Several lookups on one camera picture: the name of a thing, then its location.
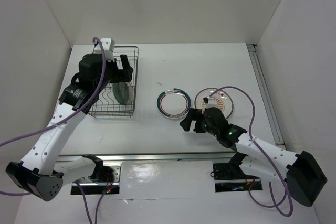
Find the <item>blue patterned plate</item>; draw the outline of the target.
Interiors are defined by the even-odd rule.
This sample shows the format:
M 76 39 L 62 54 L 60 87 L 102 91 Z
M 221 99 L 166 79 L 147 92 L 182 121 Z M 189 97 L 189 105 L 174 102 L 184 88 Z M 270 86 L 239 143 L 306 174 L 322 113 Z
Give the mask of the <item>blue patterned plate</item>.
M 126 105 L 128 99 L 128 85 L 126 82 L 112 84 L 113 95 L 119 104 Z

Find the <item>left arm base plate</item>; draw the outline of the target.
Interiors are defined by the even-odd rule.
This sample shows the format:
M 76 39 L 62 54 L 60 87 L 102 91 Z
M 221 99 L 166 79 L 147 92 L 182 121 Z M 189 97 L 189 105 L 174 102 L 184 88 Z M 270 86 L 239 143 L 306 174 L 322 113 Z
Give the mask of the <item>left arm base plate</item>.
M 111 172 L 105 172 L 99 179 L 83 177 L 77 180 L 85 195 L 117 195 L 120 193 L 121 165 L 109 166 Z

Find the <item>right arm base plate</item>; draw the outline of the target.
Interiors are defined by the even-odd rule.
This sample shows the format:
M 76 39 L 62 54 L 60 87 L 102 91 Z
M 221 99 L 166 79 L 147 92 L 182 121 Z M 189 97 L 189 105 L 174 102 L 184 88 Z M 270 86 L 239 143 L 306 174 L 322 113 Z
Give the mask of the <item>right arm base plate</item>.
M 229 163 L 214 163 L 209 175 L 214 179 L 216 193 L 248 191 L 251 185 L 251 190 L 263 190 L 258 177 L 245 175 Z

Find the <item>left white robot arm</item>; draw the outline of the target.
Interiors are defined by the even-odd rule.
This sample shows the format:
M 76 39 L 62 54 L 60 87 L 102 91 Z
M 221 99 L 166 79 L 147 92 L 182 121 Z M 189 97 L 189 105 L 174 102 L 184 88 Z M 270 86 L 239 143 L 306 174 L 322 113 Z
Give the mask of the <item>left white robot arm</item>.
M 51 201 L 62 186 L 84 177 L 93 182 L 110 182 L 114 175 L 112 168 L 91 154 L 63 165 L 56 164 L 72 133 L 105 87 L 132 80 L 133 68 L 127 55 L 121 55 L 122 68 L 118 67 L 113 55 L 113 39 L 95 37 L 93 43 L 93 52 L 84 55 L 79 62 L 79 71 L 63 90 L 48 126 L 26 135 L 39 135 L 37 142 L 19 162 L 10 162 L 6 167 L 6 174 L 17 187 L 44 201 Z

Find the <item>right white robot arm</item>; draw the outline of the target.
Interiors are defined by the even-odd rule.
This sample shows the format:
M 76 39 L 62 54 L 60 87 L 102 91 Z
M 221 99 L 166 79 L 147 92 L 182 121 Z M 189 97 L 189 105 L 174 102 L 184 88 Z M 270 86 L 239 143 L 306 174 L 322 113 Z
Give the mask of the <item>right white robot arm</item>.
M 230 124 L 218 108 L 190 109 L 180 122 L 185 132 L 195 122 L 195 133 L 208 133 L 220 145 L 235 151 L 229 172 L 235 178 L 244 174 L 268 182 L 285 183 L 296 202 L 311 207 L 327 178 L 316 159 L 308 152 L 295 153 L 250 137 L 247 130 Z

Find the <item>green red rimmed plate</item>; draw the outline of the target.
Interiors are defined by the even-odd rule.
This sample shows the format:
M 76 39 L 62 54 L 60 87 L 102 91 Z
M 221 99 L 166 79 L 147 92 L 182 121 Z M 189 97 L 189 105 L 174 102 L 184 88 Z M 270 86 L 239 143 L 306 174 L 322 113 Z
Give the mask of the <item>green red rimmed plate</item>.
M 181 89 L 163 91 L 156 100 L 159 113 L 165 118 L 177 120 L 185 117 L 191 108 L 190 96 Z

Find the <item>clear glass plate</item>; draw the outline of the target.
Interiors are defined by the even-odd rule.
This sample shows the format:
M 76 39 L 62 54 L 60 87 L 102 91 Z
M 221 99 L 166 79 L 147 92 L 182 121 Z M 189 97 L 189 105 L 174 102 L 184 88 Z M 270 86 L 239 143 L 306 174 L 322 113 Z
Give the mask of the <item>clear glass plate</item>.
M 134 102 L 134 86 L 130 82 L 128 82 L 127 85 L 128 85 L 128 99 L 126 104 L 130 105 Z

